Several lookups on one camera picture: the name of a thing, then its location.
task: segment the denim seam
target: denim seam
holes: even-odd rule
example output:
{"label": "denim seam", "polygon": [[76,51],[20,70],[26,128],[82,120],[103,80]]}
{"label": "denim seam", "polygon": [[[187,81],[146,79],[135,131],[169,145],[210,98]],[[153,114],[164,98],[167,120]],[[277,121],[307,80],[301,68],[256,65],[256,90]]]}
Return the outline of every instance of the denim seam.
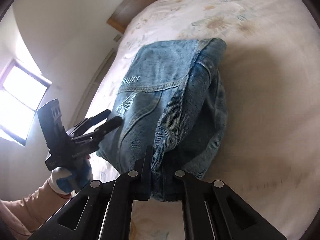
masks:
{"label": "denim seam", "polygon": [[[197,48],[195,48],[195,52],[194,52],[194,56],[190,62],[190,65],[189,65],[189,69],[188,69],[188,72],[187,74],[183,77],[183,79],[185,79],[187,77],[187,80],[184,82],[184,87],[183,87],[183,93],[180,97],[180,109],[179,109],[179,117],[178,117],[178,120],[176,122],[176,127],[175,127],[175,131],[173,131],[173,134],[175,135],[175,138],[176,138],[176,142],[175,142],[175,145],[173,148],[175,148],[177,146],[177,142],[178,142],[178,133],[179,133],[179,127],[180,127],[180,119],[181,119],[181,114],[182,114],[182,105],[183,105],[183,100],[184,100],[184,93],[186,91],[186,85],[188,83],[188,80],[189,80],[189,77],[190,77],[190,71],[191,69],[194,67],[194,65],[196,64],[196,60],[198,59],[199,57],[199,54],[200,52],[211,42],[211,40],[213,39],[209,39],[209,40],[205,40],[205,41],[199,41],[198,42],[198,46]],[[163,152],[162,154],[162,158],[164,157],[164,154],[172,149],[165,149],[165,152]]]}
{"label": "denim seam", "polygon": [[[216,94],[215,94],[215,97],[214,97],[214,106],[216,105],[217,103],[217,96],[218,96],[218,90],[219,90],[219,84],[220,84],[220,75],[219,75],[219,71],[218,71],[218,75],[217,75],[217,89],[216,89]],[[216,120],[217,118],[217,111],[216,111],[216,107],[213,108],[214,109],[214,120]],[[215,121],[214,122],[214,128],[217,130],[217,122]]]}
{"label": "denim seam", "polygon": [[198,61],[197,63],[200,64],[202,67],[204,67],[207,70],[207,72],[209,74],[209,84],[211,84],[212,75],[211,75],[211,72],[209,71],[209,68],[202,61]]}
{"label": "denim seam", "polygon": [[[178,140],[177,140],[177,139],[178,139],[177,135],[178,135],[178,132],[179,132],[180,119],[181,119],[181,114],[182,114],[182,103],[183,103],[184,92],[186,91],[186,86],[187,86],[187,83],[188,83],[188,80],[189,80],[189,73],[190,73],[190,72],[188,72],[188,75],[186,75],[186,76],[184,77],[184,78],[187,78],[187,80],[186,80],[184,83],[182,83],[182,84],[183,84],[183,88],[182,88],[183,93],[182,93],[182,95],[181,95],[181,97],[180,97],[180,103],[181,103],[181,104],[179,105],[179,116],[178,116],[177,120],[174,120],[174,121],[176,121],[176,125],[174,126],[174,127],[175,127],[175,130],[174,130],[174,131],[171,131],[170,129],[168,129],[168,130],[170,131],[170,133],[175,136],[175,138],[174,138],[174,139],[175,139],[174,146],[173,146],[172,148],[167,148],[167,149],[165,149],[165,152],[163,152],[162,158],[161,158],[161,160],[159,160],[159,162],[162,161],[162,159],[164,158],[164,155],[165,155],[166,152],[174,149],[174,148],[177,146],[177,142],[178,142]],[[154,160],[154,159],[157,157],[157,151],[158,151],[158,149],[156,149],[156,152],[155,152],[155,154],[153,155],[152,160]],[[159,166],[157,166],[155,169],[151,168],[151,171],[152,171],[153,173],[155,173],[155,174],[161,174],[162,171],[157,171],[158,168],[159,168]]]}
{"label": "denim seam", "polygon": [[159,98],[157,100],[157,102],[153,105],[153,106],[150,106],[150,107],[146,107],[144,109],[142,109],[141,111],[137,112],[133,117],[132,117],[132,120],[134,120],[133,122],[131,122],[129,124],[129,128],[125,131],[125,133],[120,137],[120,143],[119,143],[119,151],[121,149],[121,145],[122,145],[122,142],[125,138],[125,136],[129,133],[129,131],[134,127],[134,125],[136,124],[137,121],[139,121],[141,118],[145,117],[147,114],[150,114],[154,109],[156,109],[157,105],[159,104],[159,101],[161,99],[161,96],[162,96],[162,91],[159,95]]}
{"label": "denim seam", "polygon": [[184,77],[180,78],[179,80],[172,81],[172,82],[167,82],[161,85],[152,85],[152,86],[134,86],[134,85],[127,85],[125,87],[120,87],[118,91],[118,95],[123,92],[129,92],[129,91],[143,91],[143,92],[157,92],[161,90],[166,90],[170,88],[177,87],[180,83],[181,80]]}

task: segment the bedsheet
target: bedsheet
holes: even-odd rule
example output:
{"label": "bedsheet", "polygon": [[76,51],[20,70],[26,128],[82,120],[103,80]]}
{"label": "bedsheet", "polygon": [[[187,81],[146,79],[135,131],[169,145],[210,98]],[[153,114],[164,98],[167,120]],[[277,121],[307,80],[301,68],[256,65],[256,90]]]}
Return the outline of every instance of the bedsheet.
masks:
{"label": "bedsheet", "polygon": [[[205,180],[225,181],[288,240],[320,207],[320,30],[301,0],[159,0],[128,26],[88,111],[111,109],[138,49],[220,37],[228,125]],[[98,176],[118,174],[101,165]],[[184,239],[181,203],[135,202],[131,239]]]}

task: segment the window pane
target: window pane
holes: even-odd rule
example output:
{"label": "window pane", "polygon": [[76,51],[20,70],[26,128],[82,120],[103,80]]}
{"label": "window pane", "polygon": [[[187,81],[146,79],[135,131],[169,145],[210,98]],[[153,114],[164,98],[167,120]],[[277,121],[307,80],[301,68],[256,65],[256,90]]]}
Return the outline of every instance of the window pane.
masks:
{"label": "window pane", "polygon": [[35,112],[15,99],[7,91],[0,91],[0,124],[18,135],[27,139]]}
{"label": "window pane", "polygon": [[13,67],[9,72],[3,86],[10,94],[34,110],[37,109],[47,89],[46,86],[17,67]]}

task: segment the metal rivet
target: metal rivet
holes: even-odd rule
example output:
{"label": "metal rivet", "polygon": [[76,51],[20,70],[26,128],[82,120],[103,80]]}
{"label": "metal rivet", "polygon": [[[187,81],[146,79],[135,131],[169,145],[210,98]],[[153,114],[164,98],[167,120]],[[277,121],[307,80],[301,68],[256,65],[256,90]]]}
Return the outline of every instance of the metal rivet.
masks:
{"label": "metal rivet", "polygon": [[213,185],[215,185],[216,187],[223,187],[223,182],[221,180],[216,180]]}
{"label": "metal rivet", "polygon": [[138,172],[137,171],[129,171],[128,175],[130,177],[136,177],[136,176],[138,176]]}
{"label": "metal rivet", "polygon": [[91,187],[99,187],[100,186],[100,181],[94,180],[90,183]]}
{"label": "metal rivet", "polygon": [[177,177],[183,177],[186,173],[184,171],[180,171],[179,170],[179,171],[176,171],[175,174],[176,174]]}

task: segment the hand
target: hand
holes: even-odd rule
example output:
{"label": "hand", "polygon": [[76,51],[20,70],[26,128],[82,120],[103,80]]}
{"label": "hand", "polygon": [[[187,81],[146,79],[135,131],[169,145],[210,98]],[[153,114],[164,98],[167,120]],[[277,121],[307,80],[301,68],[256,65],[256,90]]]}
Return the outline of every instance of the hand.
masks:
{"label": "hand", "polygon": [[68,195],[73,190],[81,190],[93,180],[89,156],[77,160],[74,168],[55,168],[49,178],[49,185],[54,192]]}

